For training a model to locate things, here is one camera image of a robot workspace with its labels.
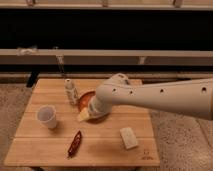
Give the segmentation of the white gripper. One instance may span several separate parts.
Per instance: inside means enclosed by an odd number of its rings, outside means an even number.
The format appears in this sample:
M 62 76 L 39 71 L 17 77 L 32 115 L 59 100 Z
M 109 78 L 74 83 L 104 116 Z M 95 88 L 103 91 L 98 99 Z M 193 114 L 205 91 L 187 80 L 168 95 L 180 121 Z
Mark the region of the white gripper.
M 77 116 L 77 120 L 87 121 L 90 119 L 90 115 L 92 117 L 102 117 L 106 115 L 108 112 L 108 107 L 101 102 L 96 96 L 93 96 L 88 104 L 88 110 L 82 109 L 79 115 Z

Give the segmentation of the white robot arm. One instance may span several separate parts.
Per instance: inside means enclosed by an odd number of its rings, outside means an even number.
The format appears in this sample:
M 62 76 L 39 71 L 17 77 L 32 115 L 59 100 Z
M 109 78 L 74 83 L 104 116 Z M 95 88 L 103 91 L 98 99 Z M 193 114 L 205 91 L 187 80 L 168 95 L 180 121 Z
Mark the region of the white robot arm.
M 105 80 L 78 115 L 79 121 L 108 115 L 113 106 L 131 105 L 213 120 L 213 79 L 131 85 L 125 74 Z

